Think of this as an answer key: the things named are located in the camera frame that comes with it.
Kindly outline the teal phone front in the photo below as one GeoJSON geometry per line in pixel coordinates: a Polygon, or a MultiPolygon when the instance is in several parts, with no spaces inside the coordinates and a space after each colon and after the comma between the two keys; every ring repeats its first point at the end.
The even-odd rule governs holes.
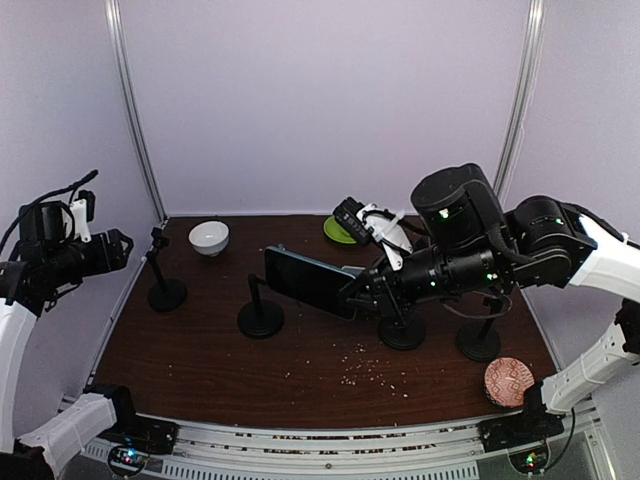
{"type": "Polygon", "coordinates": [[[264,266],[266,285],[274,292],[344,320],[355,318],[356,310],[339,299],[353,274],[276,246],[264,249],[264,266]]]}

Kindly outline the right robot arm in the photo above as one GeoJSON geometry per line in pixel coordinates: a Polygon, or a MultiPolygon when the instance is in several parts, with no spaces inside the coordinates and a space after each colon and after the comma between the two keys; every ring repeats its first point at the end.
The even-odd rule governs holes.
{"type": "Polygon", "coordinates": [[[420,224],[353,198],[334,210],[338,225],[359,244],[383,256],[340,293],[343,302],[376,308],[379,335],[388,346],[410,350],[423,340],[414,306],[436,299],[444,306],[469,292],[489,299],[480,327],[457,336],[476,361],[494,359],[500,340],[495,318],[510,307],[514,288],[584,286],[639,301],[639,248],[589,210],[547,196],[504,211],[482,169],[473,163],[439,170],[411,195],[420,224]]]}

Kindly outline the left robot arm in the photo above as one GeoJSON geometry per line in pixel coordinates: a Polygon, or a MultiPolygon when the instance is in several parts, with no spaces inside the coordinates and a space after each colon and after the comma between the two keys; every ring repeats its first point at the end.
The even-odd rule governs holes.
{"type": "Polygon", "coordinates": [[[144,433],[124,386],[97,387],[36,430],[17,436],[13,415],[19,370],[27,342],[43,312],[87,277],[127,266],[133,240],[117,229],[91,233],[95,196],[85,186],[90,171],[71,185],[20,207],[1,238],[19,234],[1,264],[1,476],[55,479],[66,464],[105,431],[123,444],[144,433]]]}

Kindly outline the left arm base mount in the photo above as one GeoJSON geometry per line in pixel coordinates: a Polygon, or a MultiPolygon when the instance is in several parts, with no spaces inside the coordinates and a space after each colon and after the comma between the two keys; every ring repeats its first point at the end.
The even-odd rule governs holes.
{"type": "Polygon", "coordinates": [[[137,415],[132,425],[115,425],[98,435],[108,441],[106,463],[111,472],[130,478],[143,472],[154,456],[173,453],[179,425],[137,415]]]}

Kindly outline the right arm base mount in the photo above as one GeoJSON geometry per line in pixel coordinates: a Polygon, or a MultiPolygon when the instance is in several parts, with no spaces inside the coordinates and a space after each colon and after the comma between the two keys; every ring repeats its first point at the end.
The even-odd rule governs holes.
{"type": "Polygon", "coordinates": [[[505,451],[510,466],[531,477],[545,473],[551,466],[548,440],[564,432],[564,423],[556,415],[530,419],[521,412],[482,421],[478,432],[485,453],[505,451]]]}

